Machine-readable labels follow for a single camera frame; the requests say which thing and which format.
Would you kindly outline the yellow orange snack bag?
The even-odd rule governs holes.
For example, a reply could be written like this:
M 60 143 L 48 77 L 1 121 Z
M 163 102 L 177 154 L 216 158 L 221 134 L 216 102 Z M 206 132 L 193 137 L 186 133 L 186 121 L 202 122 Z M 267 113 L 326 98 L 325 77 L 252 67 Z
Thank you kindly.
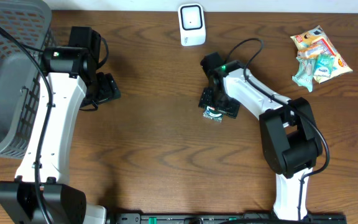
M 309 47 L 316 39 L 319 39 L 321 37 L 324 37 L 327 40 L 328 44 L 332 47 L 332 49 L 336 53 L 335 59 L 334 59 L 333 71 L 329 78 L 316 77 L 316 76 L 313 76 L 313 78 L 318 83 L 323 83 L 323 82 L 326 82 L 332 78 L 343 75 L 345 73 L 353 72 L 353 70 L 348 66 L 348 64 L 342 58 L 341 54 L 334 47 L 334 45 L 332 44 L 329 37 L 326 35 L 325 31 L 323 30 L 323 28 L 321 26 L 317 26 L 314 29 L 308 30 L 302 34 L 293 35 L 290 38 L 292 41 L 294 41 L 294 43 L 299 51 L 301 49 L 305 49 L 305 48 Z

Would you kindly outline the small orange snack packet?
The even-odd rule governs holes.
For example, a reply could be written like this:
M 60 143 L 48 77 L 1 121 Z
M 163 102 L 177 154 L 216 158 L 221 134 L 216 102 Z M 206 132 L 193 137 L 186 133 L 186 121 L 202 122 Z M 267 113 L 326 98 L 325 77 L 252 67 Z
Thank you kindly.
M 301 59 L 313 59 L 319 55 L 336 55 L 324 37 L 316 39 L 309 47 L 301 49 L 297 53 L 297 57 Z

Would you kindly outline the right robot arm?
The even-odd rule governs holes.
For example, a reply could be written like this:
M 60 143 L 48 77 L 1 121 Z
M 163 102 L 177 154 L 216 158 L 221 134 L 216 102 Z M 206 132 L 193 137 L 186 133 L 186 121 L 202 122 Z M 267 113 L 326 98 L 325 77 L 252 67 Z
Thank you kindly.
M 262 152 L 276 174 L 273 212 L 281 220 L 305 220 L 308 179 L 323 152 L 310 104 L 272 91 L 243 63 L 226 63 L 217 52 L 200 65 L 209 81 L 199 102 L 204 117 L 218 122 L 223 116 L 236 118 L 244 106 L 258 119 Z

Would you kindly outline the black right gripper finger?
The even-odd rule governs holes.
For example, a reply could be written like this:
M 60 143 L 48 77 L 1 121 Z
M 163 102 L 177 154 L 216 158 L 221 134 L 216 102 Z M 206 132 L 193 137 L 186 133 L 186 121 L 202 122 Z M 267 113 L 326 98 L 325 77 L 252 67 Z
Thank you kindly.
M 214 107 L 213 102 L 213 89 L 210 87 L 204 88 L 198 104 L 199 108 Z
M 225 101 L 218 106 L 218 111 L 223 115 L 236 119 L 240 103 L 238 101 Z

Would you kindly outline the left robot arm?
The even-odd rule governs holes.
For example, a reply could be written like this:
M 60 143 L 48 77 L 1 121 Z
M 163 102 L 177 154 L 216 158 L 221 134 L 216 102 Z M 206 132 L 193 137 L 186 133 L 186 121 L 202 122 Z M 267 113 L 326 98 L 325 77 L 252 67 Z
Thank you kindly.
M 101 49 L 106 40 L 74 26 L 68 45 L 41 50 L 42 79 L 27 152 L 12 181 L 0 182 L 0 205 L 14 223 L 109 223 L 106 207 L 70 186 L 70 149 L 79 111 L 96 111 L 121 93 Z

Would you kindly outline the white teal Kleenex tissue pack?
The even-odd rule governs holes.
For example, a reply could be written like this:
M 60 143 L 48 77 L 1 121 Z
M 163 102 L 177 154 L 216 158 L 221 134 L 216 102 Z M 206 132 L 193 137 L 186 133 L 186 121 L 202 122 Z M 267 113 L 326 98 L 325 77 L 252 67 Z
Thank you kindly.
M 328 54 L 321 54 L 316 58 L 313 75 L 316 77 L 329 78 L 333 71 L 335 56 Z

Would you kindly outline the mint green tissue pack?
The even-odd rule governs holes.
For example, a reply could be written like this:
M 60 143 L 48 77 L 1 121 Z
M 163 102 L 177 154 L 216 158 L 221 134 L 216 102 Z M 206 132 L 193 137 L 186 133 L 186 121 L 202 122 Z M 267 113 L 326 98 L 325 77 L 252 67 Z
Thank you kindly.
M 292 76 L 292 80 L 298 85 L 305 87 L 309 92 L 313 91 L 313 73 L 315 59 L 302 59 L 297 57 L 299 68 L 297 73 Z

